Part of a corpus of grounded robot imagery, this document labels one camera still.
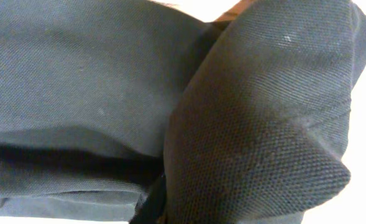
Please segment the black polo shirt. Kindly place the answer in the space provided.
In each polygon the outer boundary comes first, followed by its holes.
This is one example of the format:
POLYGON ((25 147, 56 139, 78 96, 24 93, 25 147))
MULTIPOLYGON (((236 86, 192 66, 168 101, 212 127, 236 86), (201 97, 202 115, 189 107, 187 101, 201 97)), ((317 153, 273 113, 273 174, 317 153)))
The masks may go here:
POLYGON ((0 217, 300 223, 350 181, 366 15, 0 1, 0 217))

